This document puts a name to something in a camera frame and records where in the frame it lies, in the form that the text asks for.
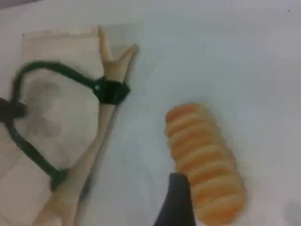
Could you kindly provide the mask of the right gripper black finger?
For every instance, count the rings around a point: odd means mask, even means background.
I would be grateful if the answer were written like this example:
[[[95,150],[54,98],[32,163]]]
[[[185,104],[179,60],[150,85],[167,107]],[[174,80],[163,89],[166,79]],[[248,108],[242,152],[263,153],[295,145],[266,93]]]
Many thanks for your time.
[[[194,226],[195,224],[188,178],[181,173],[171,173],[167,194],[154,225]]]

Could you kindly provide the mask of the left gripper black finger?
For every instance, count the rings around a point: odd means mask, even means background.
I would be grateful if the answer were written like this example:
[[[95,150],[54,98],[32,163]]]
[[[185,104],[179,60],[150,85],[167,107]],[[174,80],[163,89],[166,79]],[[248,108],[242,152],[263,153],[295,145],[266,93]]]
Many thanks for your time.
[[[4,98],[0,98],[0,122],[11,123],[14,119],[26,116],[26,105],[20,102],[12,104]]]

